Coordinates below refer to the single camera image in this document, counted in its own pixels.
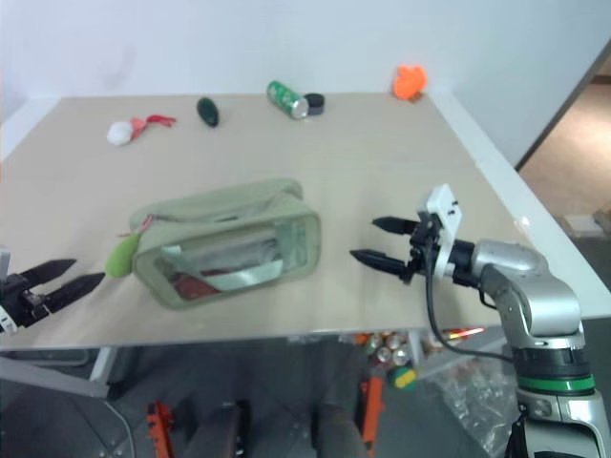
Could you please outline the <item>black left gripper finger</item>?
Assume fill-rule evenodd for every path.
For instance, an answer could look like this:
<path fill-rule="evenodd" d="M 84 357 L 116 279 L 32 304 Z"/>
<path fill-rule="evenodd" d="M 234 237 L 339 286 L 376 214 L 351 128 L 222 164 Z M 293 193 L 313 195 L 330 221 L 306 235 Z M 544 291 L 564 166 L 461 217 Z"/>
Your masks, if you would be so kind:
<path fill-rule="evenodd" d="M 19 277 L 26 283 L 25 288 L 29 289 L 61 277 L 75 263 L 76 259 L 48 260 L 21 272 Z"/>
<path fill-rule="evenodd" d="M 105 274 L 93 273 L 77 277 L 46 296 L 45 307 L 51 313 L 63 309 L 94 291 Z"/>

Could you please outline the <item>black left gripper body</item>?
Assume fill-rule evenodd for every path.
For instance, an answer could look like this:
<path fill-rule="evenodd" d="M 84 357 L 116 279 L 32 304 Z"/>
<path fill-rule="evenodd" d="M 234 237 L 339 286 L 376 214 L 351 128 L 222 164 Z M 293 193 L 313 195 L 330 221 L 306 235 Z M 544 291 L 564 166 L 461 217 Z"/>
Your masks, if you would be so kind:
<path fill-rule="evenodd" d="M 29 327 L 51 315 L 47 297 L 32 292 L 42 281 L 22 274 L 11 274 L 1 282 L 1 328 Z"/>

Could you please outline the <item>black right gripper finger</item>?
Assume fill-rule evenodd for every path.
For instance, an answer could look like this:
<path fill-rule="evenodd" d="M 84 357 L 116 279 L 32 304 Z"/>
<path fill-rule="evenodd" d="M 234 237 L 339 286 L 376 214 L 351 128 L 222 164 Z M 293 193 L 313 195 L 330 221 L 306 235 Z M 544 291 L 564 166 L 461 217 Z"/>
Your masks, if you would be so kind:
<path fill-rule="evenodd" d="M 374 219 L 372 224 L 389 233 L 411 235 L 418 227 L 419 221 L 397 217 L 381 217 Z"/>
<path fill-rule="evenodd" d="M 401 260 L 391 258 L 382 252 L 371 249 L 354 249 L 349 253 L 365 266 L 397 277 L 402 282 L 410 282 L 408 266 Z"/>

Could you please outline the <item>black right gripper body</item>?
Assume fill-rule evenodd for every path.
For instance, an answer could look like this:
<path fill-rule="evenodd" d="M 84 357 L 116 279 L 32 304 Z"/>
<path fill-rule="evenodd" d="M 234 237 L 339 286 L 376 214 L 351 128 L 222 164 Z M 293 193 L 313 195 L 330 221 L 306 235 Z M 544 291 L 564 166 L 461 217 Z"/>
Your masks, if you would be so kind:
<path fill-rule="evenodd" d="M 410 284 L 416 275 L 426 277 L 439 251 L 441 223 L 438 216 L 420 212 L 418 217 L 419 221 L 407 220 L 403 224 L 404 234 L 409 237 L 410 244 L 410 257 L 403 273 L 404 284 Z"/>

